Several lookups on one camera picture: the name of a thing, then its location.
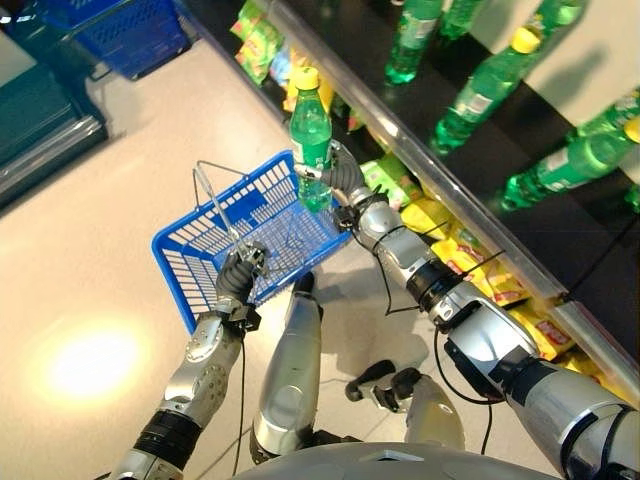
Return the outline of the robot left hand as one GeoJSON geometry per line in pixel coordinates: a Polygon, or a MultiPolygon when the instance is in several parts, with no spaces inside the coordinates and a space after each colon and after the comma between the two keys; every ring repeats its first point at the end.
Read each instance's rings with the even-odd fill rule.
{"type": "Polygon", "coordinates": [[[269,249],[260,242],[250,243],[241,253],[229,251],[216,277],[217,302],[231,299],[245,304],[258,276],[265,275],[269,249]]]}

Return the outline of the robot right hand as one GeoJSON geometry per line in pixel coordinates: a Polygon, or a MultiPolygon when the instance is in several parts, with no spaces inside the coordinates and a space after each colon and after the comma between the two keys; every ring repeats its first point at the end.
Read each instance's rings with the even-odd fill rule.
{"type": "Polygon", "coordinates": [[[355,206],[373,195],[371,188],[366,184],[358,162],[342,143],[331,140],[328,154],[332,161],[328,170],[295,164],[294,172],[302,179],[320,182],[341,192],[351,206],[355,206]]]}

